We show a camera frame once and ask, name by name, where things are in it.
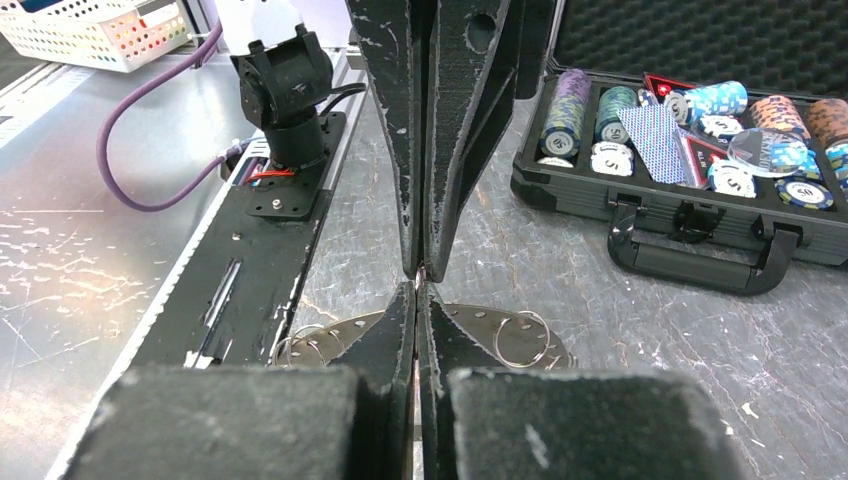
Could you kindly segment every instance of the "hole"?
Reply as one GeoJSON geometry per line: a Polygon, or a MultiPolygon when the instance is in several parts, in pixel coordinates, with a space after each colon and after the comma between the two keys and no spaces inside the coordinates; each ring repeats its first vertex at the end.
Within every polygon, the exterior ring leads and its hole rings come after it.
{"type": "Polygon", "coordinates": [[[489,15],[481,13],[472,17],[465,28],[468,48],[475,53],[486,53],[489,50],[489,44],[495,38],[496,29],[495,19],[489,15]]]}

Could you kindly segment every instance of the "red card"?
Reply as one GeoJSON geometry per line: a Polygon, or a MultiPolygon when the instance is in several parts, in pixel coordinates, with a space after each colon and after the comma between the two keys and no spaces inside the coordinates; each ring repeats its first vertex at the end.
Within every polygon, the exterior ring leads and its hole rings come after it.
{"type": "Polygon", "coordinates": [[[651,91],[660,103],[665,100],[665,96],[675,90],[692,90],[694,84],[672,80],[653,73],[646,73],[643,76],[645,88],[651,91]]]}
{"type": "Polygon", "coordinates": [[[690,162],[694,163],[692,166],[695,167],[694,173],[698,177],[696,179],[698,183],[706,183],[707,173],[713,163],[718,160],[727,160],[726,150],[692,136],[687,135],[683,143],[684,148],[687,150],[686,157],[690,162]]]}

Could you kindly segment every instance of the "poker chip case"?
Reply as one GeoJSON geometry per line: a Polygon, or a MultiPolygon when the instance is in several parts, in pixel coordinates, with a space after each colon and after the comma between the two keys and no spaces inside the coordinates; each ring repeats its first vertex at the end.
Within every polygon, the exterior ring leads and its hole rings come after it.
{"type": "MultiPolygon", "coordinates": [[[[590,168],[601,95],[615,86],[642,88],[651,72],[701,85],[736,80],[750,106],[790,98],[806,119],[812,103],[848,95],[848,9],[843,1],[567,0],[554,26],[549,71],[578,68],[591,89],[574,168],[536,163],[556,76],[544,81],[514,159],[511,188],[526,204],[609,222],[607,247],[621,268],[737,295],[768,292],[792,259],[848,269],[848,202],[822,146],[813,139],[821,183],[834,197],[827,210],[784,203],[775,180],[756,178],[757,198],[654,182],[634,150],[629,177],[590,168]],[[760,252],[738,263],[634,240],[637,231],[682,243],[708,242],[760,252]]],[[[749,112],[741,116],[750,125],[749,112]]]]}

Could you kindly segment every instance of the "round metal disc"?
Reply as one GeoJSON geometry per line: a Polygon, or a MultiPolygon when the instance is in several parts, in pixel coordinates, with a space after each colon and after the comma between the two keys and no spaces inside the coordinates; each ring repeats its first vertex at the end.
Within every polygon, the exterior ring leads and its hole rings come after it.
{"type": "MultiPolygon", "coordinates": [[[[447,304],[445,310],[468,336],[506,366],[524,366],[536,359],[533,365],[526,368],[561,370],[577,366],[577,359],[565,349],[553,331],[545,345],[548,333],[543,326],[544,319],[474,305],[447,304]]],[[[298,367],[326,365],[364,335],[382,316],[383,312],[371,313],[314,330],[295,339],[290,349],[282,349],[277,363],[298,367]]]]}

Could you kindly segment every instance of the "foam lining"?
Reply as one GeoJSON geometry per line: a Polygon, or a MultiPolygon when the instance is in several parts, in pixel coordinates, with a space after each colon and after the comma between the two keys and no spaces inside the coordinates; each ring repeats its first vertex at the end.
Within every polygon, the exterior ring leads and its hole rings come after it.
{"type": "Polygon", "coordinates": [[[848,96],[844,0],[566,0],[558,66],[848,96]]]}

